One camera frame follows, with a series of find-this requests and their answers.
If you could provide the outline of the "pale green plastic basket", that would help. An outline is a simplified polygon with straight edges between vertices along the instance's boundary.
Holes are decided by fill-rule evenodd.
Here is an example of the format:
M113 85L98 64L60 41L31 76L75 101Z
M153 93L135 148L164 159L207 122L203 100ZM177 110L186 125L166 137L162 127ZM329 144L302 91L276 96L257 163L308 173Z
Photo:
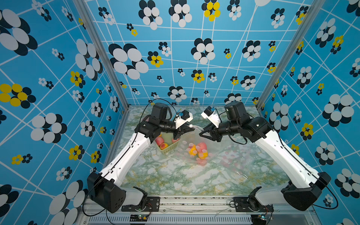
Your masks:
M178 142L180 139L173 139L172 133L161 133L159 136L163 137L164 143L158 149L163 155L171 154L177 148Z

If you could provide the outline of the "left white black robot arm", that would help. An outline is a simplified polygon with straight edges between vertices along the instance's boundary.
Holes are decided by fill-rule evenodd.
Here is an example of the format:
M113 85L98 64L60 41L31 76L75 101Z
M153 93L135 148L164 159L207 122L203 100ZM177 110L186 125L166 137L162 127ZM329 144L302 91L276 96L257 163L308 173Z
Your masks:
M181 135L194 131L190 124L192 120L193 114L187 110L172 116L169 105L156 103L151 114L141 116L134 134L120 153L100 172L92 172L88 176L89 198L110 213L117 212L122 206L144 209L147 192L138 187L122 188L126 174L162 133L170 133L177 140Z

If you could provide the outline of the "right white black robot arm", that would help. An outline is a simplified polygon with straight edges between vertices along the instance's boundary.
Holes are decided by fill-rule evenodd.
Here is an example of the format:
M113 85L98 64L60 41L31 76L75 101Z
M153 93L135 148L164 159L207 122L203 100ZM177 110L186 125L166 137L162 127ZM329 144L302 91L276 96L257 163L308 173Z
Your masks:
M263 149L287 174L289 182L274 187L257 187L247 198L248 207L256 212L272 204L288 204L305 211L318 200L331 177L318 172L286 145L275 128L264 118L252 118L242 102L225 105L227 121L221 121L216 109L209 106L201 116L210 121L201 137L220 142L224 136L241 135Z

